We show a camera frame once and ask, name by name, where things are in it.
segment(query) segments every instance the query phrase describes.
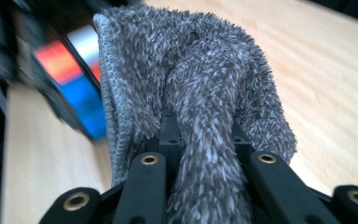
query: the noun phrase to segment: gray fiber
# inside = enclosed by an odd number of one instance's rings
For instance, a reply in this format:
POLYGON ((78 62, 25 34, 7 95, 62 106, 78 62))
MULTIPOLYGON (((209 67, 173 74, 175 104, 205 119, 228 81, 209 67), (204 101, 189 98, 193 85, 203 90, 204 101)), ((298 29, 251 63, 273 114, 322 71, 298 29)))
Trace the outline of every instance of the gray fiber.
POLYGON ((234 151, 236 120, 256 150, 289 162, 296 139, 267 60, 240 27, 213 14, 147 6, 94 16, 112 186, 158 136, 162 115, 178 118, 184 154, 169 223, 252 223, 247 178, 234 151))

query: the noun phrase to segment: black mechanical device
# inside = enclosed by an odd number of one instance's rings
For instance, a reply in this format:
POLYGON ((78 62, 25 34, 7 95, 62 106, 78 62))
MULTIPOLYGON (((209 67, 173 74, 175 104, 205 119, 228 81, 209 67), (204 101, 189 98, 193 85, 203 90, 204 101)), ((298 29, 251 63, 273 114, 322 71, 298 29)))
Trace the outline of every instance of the black mechanical device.
MULTIPOLYGON (((78 188, 65 192, 40 223, 166 223, 166 204, 181 158, 180 131, 175 116, 162 120, 159 139, 137 156, 127 181, 100 194, 78 188)), ((339 186, 333 197, 308 188, 278 155, 254 151, 238 124, 233 142, 243 171, 256 224, 358 223, 358 187, 339 186)))

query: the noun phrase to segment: gray fuzzy cloth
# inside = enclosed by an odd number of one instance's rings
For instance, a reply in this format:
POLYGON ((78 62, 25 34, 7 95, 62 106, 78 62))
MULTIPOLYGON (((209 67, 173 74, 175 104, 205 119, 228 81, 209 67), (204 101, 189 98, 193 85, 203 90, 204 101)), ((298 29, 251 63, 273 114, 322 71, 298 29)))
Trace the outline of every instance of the gray fuzzy cloth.
POLYGON ((126 179, 133 157, 159 135, 161 117, 173 112, 185 150, 169 199, 169 223, 251 223, 233 121, 256 150, 287 162, 296 152, 254 40, 212 14, 145 6, 109 8, 94 22, 112 185, 126 179))

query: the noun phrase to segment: tabletop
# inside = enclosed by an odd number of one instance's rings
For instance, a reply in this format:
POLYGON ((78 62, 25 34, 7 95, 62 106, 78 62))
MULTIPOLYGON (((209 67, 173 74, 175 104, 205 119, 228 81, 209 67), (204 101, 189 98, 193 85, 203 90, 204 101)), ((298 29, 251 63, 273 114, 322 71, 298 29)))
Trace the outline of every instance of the tabletop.
MULTIPOLYGON (((358 185, 358 21, 308 1, 146 0, 212 12, 244 28, 265 52, 284 115, 297 139, 291 167, 331 195, 358 185)), ((36 223, 69 189, 110 188, 105 141, 91 142, 57 119, 35 90, 8 90, 2 223, 36 223)))

